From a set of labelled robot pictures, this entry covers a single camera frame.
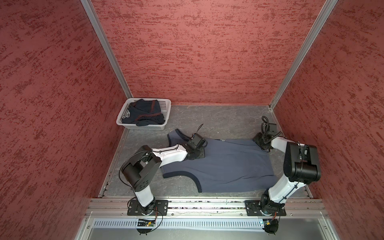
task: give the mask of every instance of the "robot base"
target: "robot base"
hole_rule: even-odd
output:
[[[247,216],[261,216],[261,217],[273,217],[274,214],[263,214],[260,207],[259,200],[246,200],[245,210],[247,211]],[[287,216],[284,207],[276,209],[276,216]]]
[[[157,207],[157,210],[163,214],[163,216],[167,215],[167,210],[168,210],[168,200],[155,200],[155,205],[154,207]],[[132,200],[129,203],[128,207],[128,216],[154,216],[155,211],[152,211],[150,214],[145,215],[144,210],[140,204],[138,203],[137,200]]]

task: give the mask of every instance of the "red wall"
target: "red wall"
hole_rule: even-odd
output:
[[[0,239],[72,240],[122,134],[125,95],[80,1],[0,9]]]
[[[135,97],[268,105],[324,0],[93,0]]]
[[[384,239],[384,2],[339,0],[278,102],[284,133],[316,145],[311,185],[342,239]]]

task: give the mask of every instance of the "laundry basket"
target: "laundry basket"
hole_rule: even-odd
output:
[[[140,99],[143,99],[146,101],[151,101],[151,100],[159,101],[161,113],[164,115],[164,119],[165,119],[164,124],[161,124],[161,125],[149,124],[147,126],[138,127],[138,126],[136,126],[136,124],[122,123],[121,116],[128,111],[129,104],[136,102]],[[164,99],[164,98],[129,98],[129,99],[127,99],[127,101],[125,101],[124,105],[122,106],[120,113],[118,115],[118,118],[116,120],[116,124],[120,125],[120,126],[124,126],[127,129],[164,130],[164,128],[166,127],[166,124],[168,122],[169,112],[170,112],[170,100],[169,99]]]

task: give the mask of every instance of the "gray-blue fabric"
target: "gray-blue fabric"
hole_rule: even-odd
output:
[[[168,134],[171,146],[187,139],[178,129]],[[251,139],[216,140],[206,138],[205,158],[173,162],[161,167],[164,178],[185,175],[199,192],[249,192],[275,185],[267,152]]]

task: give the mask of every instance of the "marbled gray floor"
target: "marbled gray floor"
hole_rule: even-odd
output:
[[[260,132],[261,117],[273,118],[266,106],[186,106],[173,105],[165,130],[129,130],[128,138],[114,170],[108,190],[104,196],[133,197],[129,187],[120,182],[118,172],[124,161],[134,154],[142,145],[152,148],[168,147],[167,134],[179,128],[184,134],[192,135],[200,124],[203,137],[214,139],[251,139]],[[279,178],[283,174],[284,153],[272,150],[270,160],[273,171]],[[249,197],[260,198],[263,190],[236,193],[198,193],[192,179],[184,176],[164,179],[159,169],[150,183],[155,197]],[[293,197],[307,197],[304,188],[299,189]]]

